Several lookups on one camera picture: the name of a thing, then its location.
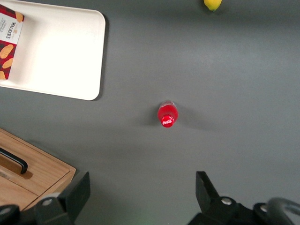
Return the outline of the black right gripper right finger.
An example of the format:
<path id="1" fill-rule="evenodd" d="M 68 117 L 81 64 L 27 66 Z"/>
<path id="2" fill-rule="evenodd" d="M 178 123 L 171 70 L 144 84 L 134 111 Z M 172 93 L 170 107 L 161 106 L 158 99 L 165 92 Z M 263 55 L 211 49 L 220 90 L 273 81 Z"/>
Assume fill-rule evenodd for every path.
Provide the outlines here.
<path id="1" fill-rule="evenodd" d="M 204 171 L 196 172 L 195 195 L 201 212 L 190 225 L 266 225 L 264 203 L 248 209 L 228 196 L 220 196 Z"/>

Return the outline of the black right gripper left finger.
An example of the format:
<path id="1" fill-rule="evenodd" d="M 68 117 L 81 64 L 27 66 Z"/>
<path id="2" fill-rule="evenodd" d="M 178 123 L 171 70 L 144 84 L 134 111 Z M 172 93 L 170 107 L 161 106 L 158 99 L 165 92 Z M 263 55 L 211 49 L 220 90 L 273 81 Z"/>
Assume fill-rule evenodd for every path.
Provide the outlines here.
<path id="1" fill-rule="evenodd" d="M 58 194 L 43 197 L 30 209 L 15 204 L 0 207 L 2 225 L 74 225 L 90 197 L 89 172 L 78 173 Z"/>

